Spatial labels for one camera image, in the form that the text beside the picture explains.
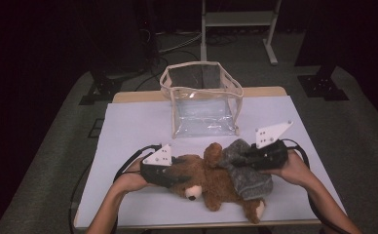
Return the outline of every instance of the clear plastic bag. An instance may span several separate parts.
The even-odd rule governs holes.
[[[239,135],[244,91],[218,62],[168,66],[160,83],[171,101],[173,138]]]

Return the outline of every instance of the floor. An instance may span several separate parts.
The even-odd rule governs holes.
[[[306,130],[338,191],[347,214],[364,233],[378,233],[378,113],[355,78],[337,67],[332,79],[349,100],[307,97],[297,76],[315,74],[316,66],[296,67],[304,33],[276,33],[271,65],[262,45],[264,33],[218,37],[208,46],[208,60],[219,61],[243,87],[282,86],[292,97]],[[161,50],[193,37],[158,35]],[[151,71],[127,80],[121,92],[159,90],[151,78],[168,64],[199,59],[198,43],[162,55]],[[71,222],[81,199],[98,143],[95,123],[109,100],[80,105],[93,84],[89,72],[68,94],[33,160],[13,202],[0,221],[0,233],[83,233]],[[272,233],[318,233],[319,225],[271,226]],[[122,233],[140,233],[127,230]],[[152,233],[202,233],[202,229],[154,230]],[[256,228],[212,228],[212,233],[258,233]]]

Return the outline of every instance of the white metal frame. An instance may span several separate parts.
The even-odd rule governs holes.
[[[262,12],[217,12],[208,13],[206,9],[206,0],[202,0],[202,43],[201,43],[201,61],[208,60],[207,57],[207,27],[210,26],[253,26],[269,25],[268,38],[263,39],[265,50],[268,54],[271,64],[277,65],[271,46],[272,38],[277,24],[278,15],[282,0],[277,0],[273,11]]]

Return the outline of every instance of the dark background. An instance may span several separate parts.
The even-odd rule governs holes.
[[[77,79],[92,69],[150,65],[153,47],[138,33],[150,26],[147,2],[156,31],[200,29],[201,1],[0,0],[0,218]],[[321,64],[326,48],[338,48],[337,65],[378,110],[378,2],[344,2],[283,0],[277,31],[307,29],[296,65]],[[208,8],[261,10],[270,3],[208,0]]]

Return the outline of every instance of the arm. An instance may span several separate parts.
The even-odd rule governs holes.
[[[288,161],[281,169],[267,170],[261,173],[280,176],[289,183],[303,187],[326,219],[349,233],[361,233],[341,210],[322,182],[308,169],[295,151],[288,151]],[[324,230],[328,234],[335,233],[326,225]]]
[[[140,170],[140,161],[141,159],[134,161],[126,172],[138,172]],[[149,184],[139,174],[127,173],[121,175],[107,191],[86,233],[110,233],[125,195],[147,185]]]

